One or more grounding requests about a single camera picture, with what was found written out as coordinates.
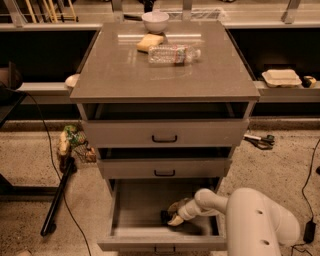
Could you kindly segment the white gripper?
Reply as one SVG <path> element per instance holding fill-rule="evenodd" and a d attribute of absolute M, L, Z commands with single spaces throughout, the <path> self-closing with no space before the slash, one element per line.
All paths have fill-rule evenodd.
<path fill-rule="evenodd" d="M 188 221 L 198 216 L 200 208 L 194 199 L 184 198 L 171 204 L 167 212 L 169 214 L 178 214 L 174 215 L 172 219 L 167 222 L 169 226 L 176 227 L 181 225 L 184 220 Z"/>

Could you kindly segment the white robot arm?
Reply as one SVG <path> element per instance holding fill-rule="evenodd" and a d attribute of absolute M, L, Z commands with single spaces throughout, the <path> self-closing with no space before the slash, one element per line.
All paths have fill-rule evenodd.
<path fill-rule="evenodd" d="M 239 188 L 229 197 L 199 189 L 168 208 L 170 226 L 197 216 L 225 215 L 228 256 L 281 256 L 281 246 L 293 246 L 300 237 L 300 224 L 286 208 L 263 193 Z"/>

